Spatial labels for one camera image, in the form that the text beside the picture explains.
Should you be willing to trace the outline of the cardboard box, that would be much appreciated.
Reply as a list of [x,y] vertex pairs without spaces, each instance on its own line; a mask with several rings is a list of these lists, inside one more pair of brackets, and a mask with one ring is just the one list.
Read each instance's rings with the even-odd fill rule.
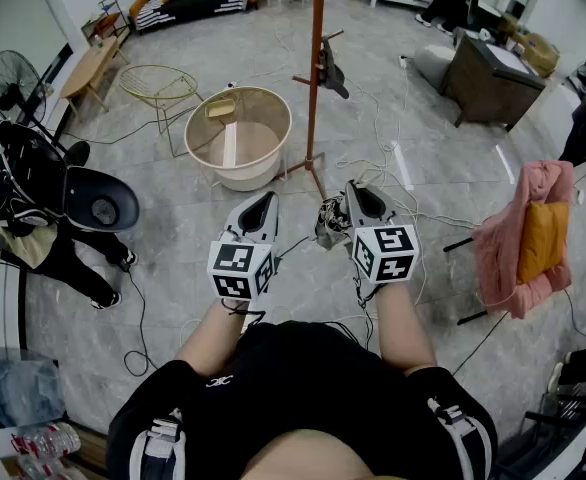
[[506,13],[501,16],[498,30],[504,38],[506,48],[521,55],[540,77],[548,78],[554,73],[560,52],[543,36],[531,32],[514,16]]

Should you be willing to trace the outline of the clear plastic bag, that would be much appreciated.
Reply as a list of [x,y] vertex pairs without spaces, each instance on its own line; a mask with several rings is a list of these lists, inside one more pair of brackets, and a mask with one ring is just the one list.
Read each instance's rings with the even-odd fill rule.
[[56,360],[18,348],[0,347],[0,427],[26,427],[66,412]]

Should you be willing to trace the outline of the black standing fan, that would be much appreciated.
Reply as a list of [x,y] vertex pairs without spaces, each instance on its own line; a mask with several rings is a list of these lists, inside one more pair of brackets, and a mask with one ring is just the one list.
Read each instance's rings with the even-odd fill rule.
[[14,50],[0,52],[0,163],[10,169],[62,172],[83,167],[90,146],[65,148],[43,124],[45,85],[34,66]]

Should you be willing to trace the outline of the grey cap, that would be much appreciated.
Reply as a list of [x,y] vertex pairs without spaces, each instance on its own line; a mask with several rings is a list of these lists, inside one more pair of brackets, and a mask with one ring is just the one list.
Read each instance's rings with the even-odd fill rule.
[[326,37],[322,38],[319,65],[319,85],[334,91],[343,99],[348,99],[350,95],[344,85],[345,75],[341,68],[335,63],[330,41]]

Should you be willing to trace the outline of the black and white striped blanket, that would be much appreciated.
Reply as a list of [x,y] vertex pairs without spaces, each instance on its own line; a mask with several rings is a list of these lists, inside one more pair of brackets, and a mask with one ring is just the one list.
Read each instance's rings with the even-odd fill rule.
[[129,9],[135,30],[142,34],[165,26],[244,11],[249,0],[137,0]]

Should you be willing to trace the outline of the person's torso in black shirt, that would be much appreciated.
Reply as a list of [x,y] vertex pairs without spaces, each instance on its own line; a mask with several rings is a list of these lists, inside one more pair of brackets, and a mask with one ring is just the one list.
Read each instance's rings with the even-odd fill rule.
[[173,360],[150,375],[112,420],[110,480],[129,480],[135,439],[179,411],[186,480],[240,480],[251,459],[297,430],[337,438],[377,476],[484,479],[497,451],[487,411],[440,367],[404,374],[320,323],[260,324],[209,376]]

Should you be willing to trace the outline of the pack of water bottles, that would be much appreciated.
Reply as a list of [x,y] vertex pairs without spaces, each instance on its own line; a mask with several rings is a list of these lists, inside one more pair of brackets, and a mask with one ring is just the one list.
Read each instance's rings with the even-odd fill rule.
[[24,427],[12,435],[21,480],[76,480],[61,459],[81,448],[77,432],[64,422]]

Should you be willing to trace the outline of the light wooden coffee table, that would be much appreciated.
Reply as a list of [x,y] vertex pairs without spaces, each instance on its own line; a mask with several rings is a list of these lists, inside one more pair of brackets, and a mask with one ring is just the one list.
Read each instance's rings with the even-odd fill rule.
[[110,61],[116,55],[119,55],[126,64],[130,63],[120,50],[117,38],[110,36],[103,39],[101,43],[91,46],[73,69],[61,89],[60,97],[67,101],[76,117],[79,113],[73,99],[83,94],[91,95],[105,112],[109,111],[98,96],[97,89]]

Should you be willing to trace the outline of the small metal shelf rack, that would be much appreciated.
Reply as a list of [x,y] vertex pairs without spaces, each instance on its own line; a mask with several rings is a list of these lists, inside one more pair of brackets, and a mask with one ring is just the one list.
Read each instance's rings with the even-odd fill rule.
[[90,45],[98,38],[111,36],[122,45],[130,34],[130,25],[118,0],[101,0],[98,2],[98,10],[91,14],[81,31]]

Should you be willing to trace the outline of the white shoe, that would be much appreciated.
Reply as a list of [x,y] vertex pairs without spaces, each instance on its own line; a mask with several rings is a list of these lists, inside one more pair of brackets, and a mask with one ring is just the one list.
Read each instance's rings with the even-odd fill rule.
[[555,395],[561,386],[568,384],[567,379],[564,375],[565,366],[566,364],[564,362],[557,363],[554,366],[551,377],[547,384],[548,395]]

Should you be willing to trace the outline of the orange wooden coat stand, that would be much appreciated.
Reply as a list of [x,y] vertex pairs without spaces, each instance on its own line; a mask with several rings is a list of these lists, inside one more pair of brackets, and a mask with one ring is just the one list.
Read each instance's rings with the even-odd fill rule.
[[307,146],[304,160],[291,167],[286,168],[278,175],[278,178],[286,177],[289,174],[304,169],[312,175],[321,200],[327,198],[324,186],[319,178],[315,162],[324,158],[323,153],[314,153],[315,126],[317,114],[317,100],[320,81],[320,51],[323,40],[325,0],[313,0],[313,23],[312,23],[312,46],[311,46],[311,68],[310,79],[293,76],[292,79],[309,86],[308,124],[307,124]]

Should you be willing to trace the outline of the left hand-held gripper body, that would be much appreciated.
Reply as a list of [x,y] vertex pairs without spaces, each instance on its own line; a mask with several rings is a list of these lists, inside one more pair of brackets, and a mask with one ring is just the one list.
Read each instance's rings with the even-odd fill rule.
[[207,273],[216,296],[252,302],[275,275],[279,198],[257,194],[229,214],[218,239],[211,242]]

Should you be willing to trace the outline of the dark wooden side cabinet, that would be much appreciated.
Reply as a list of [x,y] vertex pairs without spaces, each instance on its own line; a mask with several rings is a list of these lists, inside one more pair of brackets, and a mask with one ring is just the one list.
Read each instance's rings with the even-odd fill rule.
[[439,94],[460,108],[456,126],[465,122],[503,125],[511,130],[545,89],[543,78],[524,66],[505,64],[498,49],[465,35],[455,51]]

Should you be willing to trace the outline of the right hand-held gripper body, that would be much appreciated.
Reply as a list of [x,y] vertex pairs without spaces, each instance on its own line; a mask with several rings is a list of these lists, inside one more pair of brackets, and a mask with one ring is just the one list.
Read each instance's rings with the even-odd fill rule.
[[351,225],[351,258],[371,284],[409,280],[419,257],[413,225],[399,222],[395,201],[381,189],[349,181],[345,204]]

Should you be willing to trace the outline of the person's left forearm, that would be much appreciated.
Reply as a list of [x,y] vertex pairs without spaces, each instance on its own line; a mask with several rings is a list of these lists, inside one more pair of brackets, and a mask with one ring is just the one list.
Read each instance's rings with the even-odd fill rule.
[[238,343],[248,303],[216,300],[186,339],[175,359],[188,363],[200,376],[212,377],[222,369]]

